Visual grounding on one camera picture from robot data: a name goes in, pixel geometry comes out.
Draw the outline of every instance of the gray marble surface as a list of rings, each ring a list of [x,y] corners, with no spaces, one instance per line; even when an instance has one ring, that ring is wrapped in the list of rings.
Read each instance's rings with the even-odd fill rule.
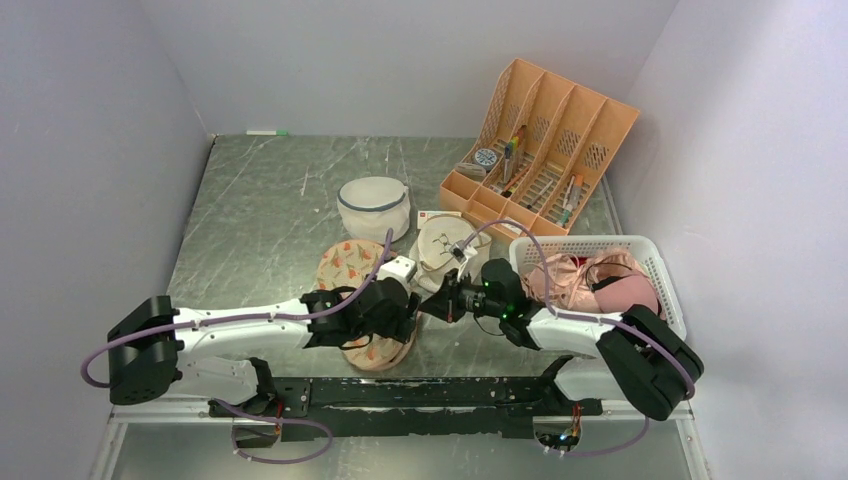
[[[174,305],[208,309],[265,305],[312,290],[321,255],[350,238],[336,208],[347,181],[385,175],[410,187],[413,212],[438,209],[439,184],[473,139],[220,136],[186,227],[168,294]],[[573,234],[613,234],[601,188]],[[414,228],[393,249],[408,255]],[[505,245],[493,248],[506,256]],[[495,320],[482,320],[497,331]],[[276,376],[535,375],[559,354],[513,346],[481,332],[470,316],[448,325],[425,318],[398,366],[363,374],[335,349],[234,352],[259,356]]]

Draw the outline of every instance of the black cable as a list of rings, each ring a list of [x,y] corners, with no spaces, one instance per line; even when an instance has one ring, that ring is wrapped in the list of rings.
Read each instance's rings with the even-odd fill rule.
[[[630,268],[629,266],[627,266],[623,263],[618,263],[618,262],[593,263],[592,265],[589,265],[588,267],[586,267],[586,271],[583,273],[583,282],[586,283],[586,287],[589,289],[590,292],[592,291],[592,286],[589,285],[589,272],[592,270],[593,267],[597,267],[598,265],[618,265],[619,267],[624,267],[624,268],[630,270],[631,272],[633,271],[632,268]]]

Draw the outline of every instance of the white mesh laundry bag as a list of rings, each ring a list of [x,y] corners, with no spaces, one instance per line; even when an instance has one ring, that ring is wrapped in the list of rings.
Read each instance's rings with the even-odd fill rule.
[[[445,274],[459,268],[459,262],[451,255],[450,249],[455,243],[468,238],[474,230],[474,225],[468,220],[454,215],[436,215],[421,226],[421,232],[409,252],[409,258],[418,262],[415,280],[421,288],[436,292]],[[471,275],[471,280],[476,280],[489,259],[492,237],[482,232],[471,246],[477,250],[477,255],[469,261],[465,272]]]
[[[351,180],[339,189],[337,204],[342,224],[353,238],[383,244],[386,230],[394,230],[393,240],[409,230],[408,188],[400,180],[366,177]]]

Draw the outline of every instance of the pen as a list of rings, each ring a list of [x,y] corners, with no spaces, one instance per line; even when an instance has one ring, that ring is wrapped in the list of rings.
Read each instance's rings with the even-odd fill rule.
[[[539,199],[542,198],[542,195],[544,195],[545,192],[547,192],[548,189],[551,188],[551,185],[553,185],[553,184],[554,184],[554,181],[553,181],[553,179],[551,179],[551,181],[549,181],[548,184],[545,185],[545,188],[543,188],[532,201],[528,202],[527,205],[525,205],[527,207],[527,209],[529,210],[530,208],[532,208],[533,205],[535,205],[536,202],[538,202]]]

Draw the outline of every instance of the metal frame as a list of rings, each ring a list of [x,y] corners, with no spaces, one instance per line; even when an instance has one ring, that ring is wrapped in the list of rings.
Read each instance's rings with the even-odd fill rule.
[[[622,233],[621,224],[613,204],[612,194],[606,175],[601,179],[604,196],[610,204],[615,232]],[[109,423],[103,435],[98,455],[89,476],[90,480],[111,480],[115,465],[123,446],[124,436],[129,424],[222,424],[249,425],[259,424],[244,418],[212,418],[209,416],[208,399],[190,395],[165,395],[156,400],[134,406],[113,407]],[[634,421],[641,420],[642,414],[629,403],[623,401],[602,402],[604,413],[600,416],[584,417],[585,422],[598,421]],[[570,417],[535,417],[536,423],[563,423]],[[668,421],[677,423],[680,444],[689,474],[692,480],[710,480],[710,469],[704,455],[695,423],[695,416],[689,402],[683,402],[675,408]]]
[[[112,422],[106,424],[103,439],[100,441],[100,453],[94,461],[94,466],[88,478],[90,480],[111,480],[127,434],[127,424]]]

